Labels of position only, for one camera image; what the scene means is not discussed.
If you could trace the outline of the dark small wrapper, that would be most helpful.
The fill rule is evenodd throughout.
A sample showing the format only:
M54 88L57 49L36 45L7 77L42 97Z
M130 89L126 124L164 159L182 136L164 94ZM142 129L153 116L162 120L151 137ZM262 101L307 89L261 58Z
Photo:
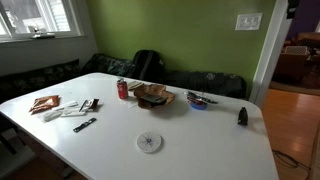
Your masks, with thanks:
M85 100L79 109L80 112L84 111L94 111L98 105L98 99Z

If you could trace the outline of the white round coaster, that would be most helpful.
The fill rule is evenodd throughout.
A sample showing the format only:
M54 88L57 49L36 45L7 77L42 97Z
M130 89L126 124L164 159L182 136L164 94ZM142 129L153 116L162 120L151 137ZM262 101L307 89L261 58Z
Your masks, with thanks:
M144 153L154 153L162 145L162 136L155 132L145 132L136 141L138 148Z

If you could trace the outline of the black binder clip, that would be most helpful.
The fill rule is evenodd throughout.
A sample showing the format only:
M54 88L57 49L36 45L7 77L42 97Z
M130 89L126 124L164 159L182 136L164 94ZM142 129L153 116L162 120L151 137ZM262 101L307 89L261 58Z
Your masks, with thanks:
M245 107L242 107L238 115L238 124L242 126L248 125L248 114Z

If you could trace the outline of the red soda can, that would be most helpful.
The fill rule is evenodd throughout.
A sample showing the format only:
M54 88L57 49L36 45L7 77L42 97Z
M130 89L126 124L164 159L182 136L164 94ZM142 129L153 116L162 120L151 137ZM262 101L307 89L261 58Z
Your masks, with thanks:
M120 99L128 98L127 82L123 78L117 81L117 90Z

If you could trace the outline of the black backpack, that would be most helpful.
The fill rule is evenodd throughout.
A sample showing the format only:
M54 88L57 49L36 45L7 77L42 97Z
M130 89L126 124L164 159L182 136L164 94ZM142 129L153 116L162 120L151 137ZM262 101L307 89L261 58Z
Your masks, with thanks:
M131 78L158 83L163 73L163 61L156 51L139 50L135 54Z

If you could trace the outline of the orange snack packet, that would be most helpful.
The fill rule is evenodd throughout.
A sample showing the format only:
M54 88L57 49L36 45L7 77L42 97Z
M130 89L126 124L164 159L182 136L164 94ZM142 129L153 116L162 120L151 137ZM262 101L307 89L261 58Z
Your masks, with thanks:
M57 107L59 105L59 96L52 95L52 96L45 96L41 98L37 98L32 107L30 108L30 112L32 114L42 112L53 107Z

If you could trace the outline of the dark floral bench cushion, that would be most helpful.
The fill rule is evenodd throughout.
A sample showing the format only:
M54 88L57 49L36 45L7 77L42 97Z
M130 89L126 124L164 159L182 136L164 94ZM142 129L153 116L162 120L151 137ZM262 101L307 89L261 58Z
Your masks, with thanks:
M132 70L133 59L117 59L98 53L94 54L83 68L80 68L79 60L76 59L67 63L1 76L0 98L1 102L5 102L90 73L99 72L131 78ZM158 83L238 99L244 99L247 92L246 81L241 76L223 72L170 71L164 67L164 73Z

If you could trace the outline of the black flat strip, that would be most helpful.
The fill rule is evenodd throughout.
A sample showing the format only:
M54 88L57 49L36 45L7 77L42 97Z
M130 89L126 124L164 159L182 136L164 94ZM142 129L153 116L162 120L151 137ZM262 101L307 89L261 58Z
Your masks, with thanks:
M83 130L84 128L86 128L87 126L89 126L90 124L94 123L97 119L96 118L91 118L88 121L82 123L80 126L76 127L73 129L73 131L75 133L80 132L81 130Z

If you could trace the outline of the white plastic packet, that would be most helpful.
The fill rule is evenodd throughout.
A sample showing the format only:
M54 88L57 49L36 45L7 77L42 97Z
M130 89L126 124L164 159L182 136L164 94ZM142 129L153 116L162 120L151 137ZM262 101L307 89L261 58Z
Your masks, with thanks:
M42 120L44 122L49 122L55 118L58 118L62 115L62 112L61 111L50 111L50 112L47 112L45 113L43 116L42 116Z

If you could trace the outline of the grey calculator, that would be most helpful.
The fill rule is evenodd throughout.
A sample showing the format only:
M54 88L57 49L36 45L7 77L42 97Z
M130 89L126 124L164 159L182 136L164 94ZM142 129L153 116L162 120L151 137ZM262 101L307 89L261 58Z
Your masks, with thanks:
M153 95L153 94L146 94L142 96L142 99L155 104L161 104L166 101L165 97L159 96L159 95Z

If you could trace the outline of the white wall switch plate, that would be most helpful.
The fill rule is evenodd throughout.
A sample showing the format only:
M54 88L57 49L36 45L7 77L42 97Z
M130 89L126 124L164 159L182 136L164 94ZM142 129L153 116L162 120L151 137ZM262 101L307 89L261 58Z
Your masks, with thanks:
M260 29L262 13L239 14L237 16L236 31L255 31Z

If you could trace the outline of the white window frame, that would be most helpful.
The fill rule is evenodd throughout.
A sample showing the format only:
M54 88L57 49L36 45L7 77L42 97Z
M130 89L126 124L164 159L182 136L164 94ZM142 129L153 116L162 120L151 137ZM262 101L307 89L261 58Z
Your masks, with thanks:
M0 42L84 34L76 0L0 0Z

